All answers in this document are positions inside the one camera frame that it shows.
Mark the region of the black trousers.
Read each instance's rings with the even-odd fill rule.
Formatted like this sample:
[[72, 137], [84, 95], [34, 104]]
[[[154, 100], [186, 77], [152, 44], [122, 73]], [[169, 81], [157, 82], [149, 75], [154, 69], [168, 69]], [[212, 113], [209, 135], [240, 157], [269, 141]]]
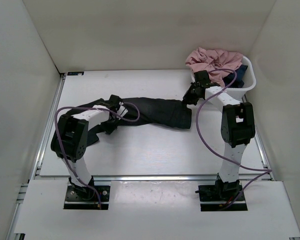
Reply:
[[125, 121], [115, 119], [101, 123], [88, 131], [87, 145], [99, 141], [98, 133], [110, 135], [118, 126], [142, 126], [147, 124], [162, 125], [169, 128], [189, 130], [192, 125], [192, 110], [180, 100], [147, 97], [124, 98], [127, 113]]

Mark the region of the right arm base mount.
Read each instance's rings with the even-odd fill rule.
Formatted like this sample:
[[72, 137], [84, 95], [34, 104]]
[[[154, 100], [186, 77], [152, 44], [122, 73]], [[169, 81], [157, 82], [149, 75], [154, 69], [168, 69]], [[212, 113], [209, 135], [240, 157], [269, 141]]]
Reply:
[[224, 193], [215, 185], [199, 185], [195, 193], [199, 196], [201, 212], [242, 212], [247, 211], [248, 206], [244, 193], [237, 198], [241, 190], [242, 186], [239, 185], [238, 190]]

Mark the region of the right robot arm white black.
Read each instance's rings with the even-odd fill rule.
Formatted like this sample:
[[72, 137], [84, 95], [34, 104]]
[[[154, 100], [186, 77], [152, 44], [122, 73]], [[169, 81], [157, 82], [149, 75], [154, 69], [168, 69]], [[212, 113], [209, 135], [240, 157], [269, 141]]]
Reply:
[[[186, 105], [196, 105], [199, 99], [204, 99], [196, 113], [196, 129], [203, 144], [213, 154], [223, 159], [217, 174], [214, 193], [220, 200], [226, 200], [232, 195], [234, 189], [239, 188], [239, 169], [243, 153], [256, 134], [253, 106], [249, 102], [240, 102], [229, 95], [226, 92], [227, 86], [221, 87], [211, 82], [206, 70], [194, 73], [192, 79], [193, 82], [183, 96], [182, 102]], [[224, 141], [223, 155], [216, 153], [200, 132], [200, 110], [208, 102], [222, 113], [220, 133]]]

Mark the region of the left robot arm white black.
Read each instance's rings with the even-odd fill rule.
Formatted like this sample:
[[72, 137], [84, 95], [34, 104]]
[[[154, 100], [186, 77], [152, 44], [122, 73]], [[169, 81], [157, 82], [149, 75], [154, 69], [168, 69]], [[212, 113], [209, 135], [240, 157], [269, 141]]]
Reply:
[[100, 98], [70, 108], [58, 118], [50, 148], [66, 164], [69, 182], [83, 200], [95, 194], [93, 177], [84, 160], [86, 148], [99, 140], [97, 133], [111, 134], [127, 113], [123, 100], [112, 94], [108, 100]]

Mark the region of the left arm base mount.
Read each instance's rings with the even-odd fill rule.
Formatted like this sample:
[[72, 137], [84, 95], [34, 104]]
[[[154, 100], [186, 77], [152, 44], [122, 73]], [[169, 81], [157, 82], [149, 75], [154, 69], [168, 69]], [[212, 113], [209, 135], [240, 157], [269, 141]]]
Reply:
[[95, 191], [89, 189], [88, 193], [80, 192], [68, 184], [63, 209], [64, 210], [108, 210], [110, 202], [110, 185], [95, 185], [94, 188], [99, 194], [100, 202]]

